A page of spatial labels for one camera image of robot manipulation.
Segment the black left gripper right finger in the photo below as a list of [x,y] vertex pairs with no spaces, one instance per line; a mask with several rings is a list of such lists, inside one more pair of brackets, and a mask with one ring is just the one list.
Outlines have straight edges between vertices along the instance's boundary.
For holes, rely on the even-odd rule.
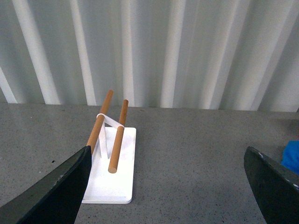
[[268,224],[299,222],[299,176],[253,147],[244,169],[258,207]]

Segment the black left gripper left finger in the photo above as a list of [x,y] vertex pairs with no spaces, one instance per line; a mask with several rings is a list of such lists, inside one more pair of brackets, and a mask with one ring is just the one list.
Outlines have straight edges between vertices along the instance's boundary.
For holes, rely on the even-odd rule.
[[92,167],[85,146],[43,179],[0,208],[2,224],[72,224]]

